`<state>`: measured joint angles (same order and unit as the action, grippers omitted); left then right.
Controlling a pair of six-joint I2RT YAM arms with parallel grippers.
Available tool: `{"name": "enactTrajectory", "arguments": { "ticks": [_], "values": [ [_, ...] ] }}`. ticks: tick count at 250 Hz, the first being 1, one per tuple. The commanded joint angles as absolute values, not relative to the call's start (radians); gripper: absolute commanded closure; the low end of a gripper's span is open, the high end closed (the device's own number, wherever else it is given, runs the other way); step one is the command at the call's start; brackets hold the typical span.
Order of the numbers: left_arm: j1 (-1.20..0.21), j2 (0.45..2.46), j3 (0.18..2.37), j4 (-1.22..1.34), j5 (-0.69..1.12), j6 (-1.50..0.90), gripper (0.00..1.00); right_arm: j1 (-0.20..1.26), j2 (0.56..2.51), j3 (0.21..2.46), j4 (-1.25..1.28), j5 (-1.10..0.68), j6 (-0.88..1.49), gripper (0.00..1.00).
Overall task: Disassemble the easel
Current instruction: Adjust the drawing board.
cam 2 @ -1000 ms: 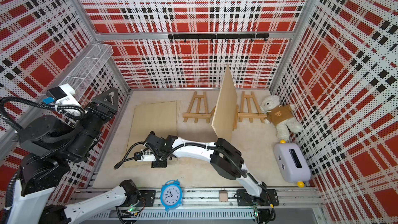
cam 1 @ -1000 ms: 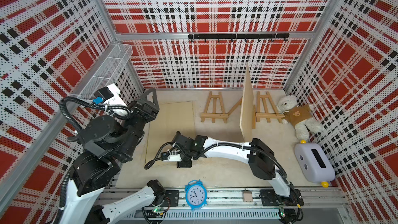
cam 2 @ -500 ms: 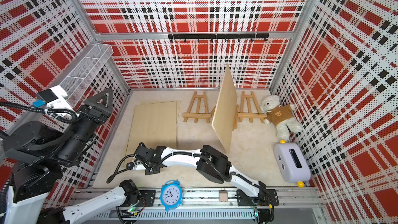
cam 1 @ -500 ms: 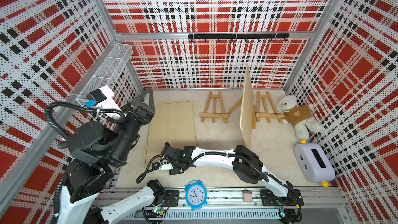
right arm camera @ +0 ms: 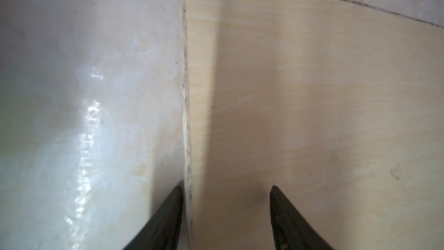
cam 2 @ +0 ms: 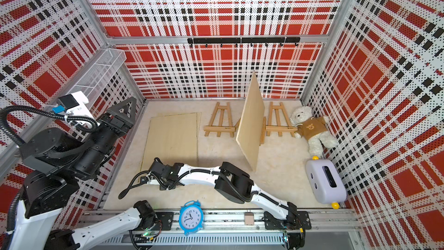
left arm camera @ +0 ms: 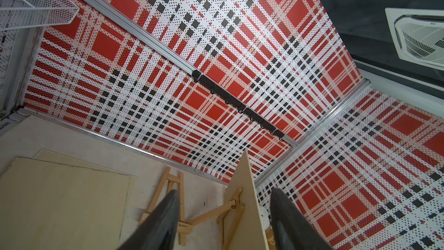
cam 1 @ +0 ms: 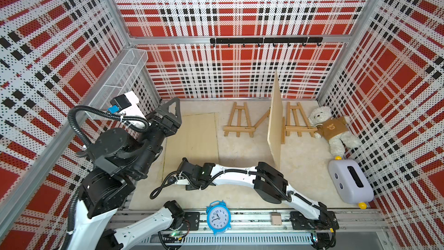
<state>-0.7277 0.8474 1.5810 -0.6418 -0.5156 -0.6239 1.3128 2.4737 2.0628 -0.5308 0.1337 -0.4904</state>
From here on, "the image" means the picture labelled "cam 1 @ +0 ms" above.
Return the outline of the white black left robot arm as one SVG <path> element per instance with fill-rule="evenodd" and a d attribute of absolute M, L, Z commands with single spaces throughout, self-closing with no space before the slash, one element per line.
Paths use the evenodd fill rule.
<path fill-rule="evenodd" d="M 81 111 L 122 122 L 124 128 L 108 129 L 92 142 L 77 121 Z M 185 212 L 174 200 L 125 228 L 108 228 L 110 219 L 135 190 L 135 182 L 147 178 L 151 165 L 162 153 L 163 141 L 182 125 L 178 98 L 147 116 L 121 115 L 77 105 L 69 111 L 68 123 L 84 144 L 77 155 L 89 158 L 94 168 L 71 200 L 62 249 L 129 250 L 153 234 L 181 228 Z"/>

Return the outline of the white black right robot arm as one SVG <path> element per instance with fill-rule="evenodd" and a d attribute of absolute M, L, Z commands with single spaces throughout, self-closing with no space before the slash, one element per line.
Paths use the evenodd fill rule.
<path fill-rule="evenodd" d="M 150 199 L 157 198 L 164 188 L 172 185 L 184 185 L 187 189 L 198 191 L 221 185 L 252 188 L 264 201 L 286 204 L 296 210 L 302 223 L 309 229 L 339 229 L 334 212 L 329 211 L 325 204 L 297 192 L 281 172 L 265 162 L 246 168 L 226 167 L 215 163 L 199 166 L 184 157 L 178 169 L 170 172 L 161 185 L 151 192 Z"/>

